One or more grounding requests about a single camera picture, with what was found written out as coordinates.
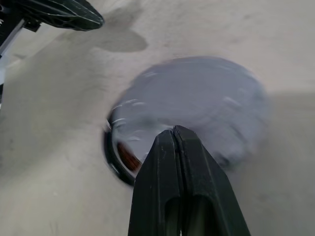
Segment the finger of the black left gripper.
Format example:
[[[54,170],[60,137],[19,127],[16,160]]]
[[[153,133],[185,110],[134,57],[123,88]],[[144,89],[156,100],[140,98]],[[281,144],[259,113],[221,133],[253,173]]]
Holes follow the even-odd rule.
[[[87,0],[31,0],[31,8],[40,21],[57,28],[90,31],[104,24]]]

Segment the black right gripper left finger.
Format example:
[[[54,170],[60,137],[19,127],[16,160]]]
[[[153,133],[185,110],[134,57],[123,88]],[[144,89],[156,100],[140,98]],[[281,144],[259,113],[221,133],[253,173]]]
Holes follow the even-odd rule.
[[[134,182],[127,236],[180,236],[177,158],[173,132],[158,134]]]

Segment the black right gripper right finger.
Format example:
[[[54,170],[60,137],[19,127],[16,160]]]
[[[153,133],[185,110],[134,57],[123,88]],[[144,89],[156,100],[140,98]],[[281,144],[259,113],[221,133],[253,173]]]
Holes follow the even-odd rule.
[[[227,175],[193,131],[173,131],[184,184],[183,236],[250,236]]]

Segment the black rotor ring silver spokes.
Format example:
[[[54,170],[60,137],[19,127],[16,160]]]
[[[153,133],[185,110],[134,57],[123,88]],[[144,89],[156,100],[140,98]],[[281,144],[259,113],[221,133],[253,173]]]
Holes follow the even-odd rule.
[[[118,161],[112,143],[113,118],[109,115],[102,136],[103,152],[109,169],[125,184],[133,187],[135,178],[129,174]]]

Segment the silver motor cover circuit board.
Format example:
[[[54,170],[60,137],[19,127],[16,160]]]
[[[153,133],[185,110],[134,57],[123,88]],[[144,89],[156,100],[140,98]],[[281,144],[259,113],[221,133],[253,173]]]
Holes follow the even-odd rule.
[[[196,133],[222,166],[255,152],[268,119],[262,84],[243,66],[217,57],[188,57],[139,74],[112,112],[115,153],[143,162],[155,137],[176,125]]]

